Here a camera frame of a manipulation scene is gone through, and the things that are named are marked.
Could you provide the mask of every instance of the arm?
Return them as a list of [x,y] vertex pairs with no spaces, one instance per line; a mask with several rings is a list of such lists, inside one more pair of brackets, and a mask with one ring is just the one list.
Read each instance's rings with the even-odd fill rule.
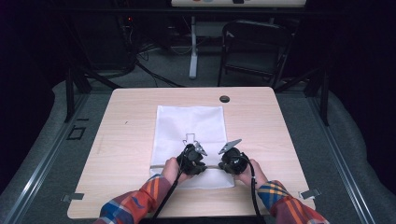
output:
[[[161,175],[154,175],[140,190],[130,191],[106,203],[94,224],[138,223],[148,212],[153,212],[163,201],[177,177],[176,158],[166,161]],[[190,178],[182,174],[178,183]]]
[[[293,198],[279,181],[268,181],[256,161],[250,162],[256,175],[257,193],[271,216],[276,217],[276,223],[329,223],[321,214]],[[250,186],[250,167],[235,179]]]

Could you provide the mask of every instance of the paper sheet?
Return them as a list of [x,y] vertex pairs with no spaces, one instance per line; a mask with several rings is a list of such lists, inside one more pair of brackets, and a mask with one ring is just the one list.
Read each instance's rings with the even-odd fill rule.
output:
[[214,168],[221,161],[219,151],[227,143],[222,106],[166,106],[157,108],[154,149],[150,174],[160,174],[166,160],[177,157],[185,147],[183,140],[194,136],[207,156],[202,162],[211,166],[203,173],[177,186],[179,189],[219,189],[234,186],[233,177]]

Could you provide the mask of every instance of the wooden table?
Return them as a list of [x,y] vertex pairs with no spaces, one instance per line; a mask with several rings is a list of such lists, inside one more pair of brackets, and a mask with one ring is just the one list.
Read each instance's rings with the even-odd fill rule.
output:
[[[231,101],[222,103],[222,95]],[[83,193],[84,198],[71,202],[69,217],[98,217],[103,204],[139,189],[149,179],[158,105],[222,105],[229,141],[241,138],[237,147],[258,161],[268,179],[280,180],[294,197],[308,190],[272,89],[117,89],[78,182],[76,193]],[[253,216],[249,191],[239,181],[230,189],[176,189],[160,217]],[[313,200],[302,202],[315,209]],[[262,214],[268,214],[261,200],[259,207]]]

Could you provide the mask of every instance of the metal rail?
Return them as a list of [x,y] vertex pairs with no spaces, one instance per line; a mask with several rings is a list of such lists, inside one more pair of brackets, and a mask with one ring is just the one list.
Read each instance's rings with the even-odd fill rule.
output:
[[355,179],[353,178],[352,173],[350,173],[349,168],[347,167],[347,162],[344,160],[344,156],[337,145],[337,142],[332,135],[332,131],[329,126],[326,126],[321,117],[320,114],[318,113],[318,102],[314,97],[309,97],[308,98],[308,103],[314,112],[313,114],[315,115],[315,119],[317,120],[318,124],[321,127],[321,130],[325,134],[327,140],[329,141],[330,144],[330,153],[332,155],[332,159],[334,161],[335,167],[338,170],[338,173],[341,176],[341,179],[344,182],[344,186],[346,187],[346,191],[350,197],[350,200],[352,201],[353,205],[355,206],[356,212],[359,216],[359,219],[361,220],[361,223],[364,224],[375,224],[375,220],[366,204],[364,201],[363,196],[361,195],[361,190],[359,189],[359,186],[355,182]]
[[293,17],[305,19],[324,19],[339,20],[347,15],[344,11],[326,11],[326,10],[305,10],[304,8],[282,7],[273,10],[269,7],[166,7],[166,8],[65,8],[53,7],[48,8],[49,12],[64,14],[113,14],[113,15],[167,15],[167,16],[199,16],[199,15],[216,15],[216,16],[269,16],[269,17]]
[[41,162],[35,168],[35,172],[30,177],[28,183],[24,187],[20,197],[15,202],[14,206],[11,208],[8,213],[5,224],[16,224],[21,223],[23,216],[26,214],[29,209],[30,204],[32,203],[35,195],[43,184],[47,174],[50,172],[50,168],[52,164],[55,162],[59,151],[61,150],[61,145],[66,135],[73,128],[73,123],[81,111],[82,107],[88,100],[89,95],[82,94],[76,103],[76,113],[72,120],[68,123],[65,123],[64,126],[59,131],[58,135],[55,138],[55,142],[52,145],[50,151],[43,157]]

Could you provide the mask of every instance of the plaid sleeve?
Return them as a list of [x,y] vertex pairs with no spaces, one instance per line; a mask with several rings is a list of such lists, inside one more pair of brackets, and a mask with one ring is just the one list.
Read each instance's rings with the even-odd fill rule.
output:
[[106,203],[94,224],[138,223],[163,201],[171,184],[162,175],[154,175],[140,190],[130,191]]
[[321,214],[293,198],[277,180],[262,185],[257,193],[276,223],[329,223]]

